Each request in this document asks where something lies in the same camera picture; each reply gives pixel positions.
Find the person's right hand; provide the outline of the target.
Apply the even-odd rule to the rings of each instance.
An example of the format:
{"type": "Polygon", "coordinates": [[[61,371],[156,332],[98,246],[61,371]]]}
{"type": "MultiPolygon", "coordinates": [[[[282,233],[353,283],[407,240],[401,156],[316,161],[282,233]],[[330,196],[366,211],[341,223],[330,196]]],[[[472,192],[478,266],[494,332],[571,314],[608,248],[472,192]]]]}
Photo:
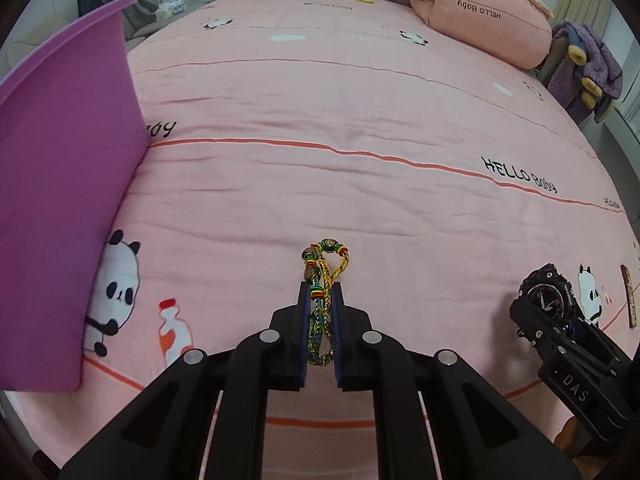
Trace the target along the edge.
{"type": "Polygon", "coordinates": [[[608,463],[608,459],[584,453],[591,440],[579,420],[572,416],[555,436],[553,445],[562,451],[574,464],[584,480],[593,480],[608,463]]]}

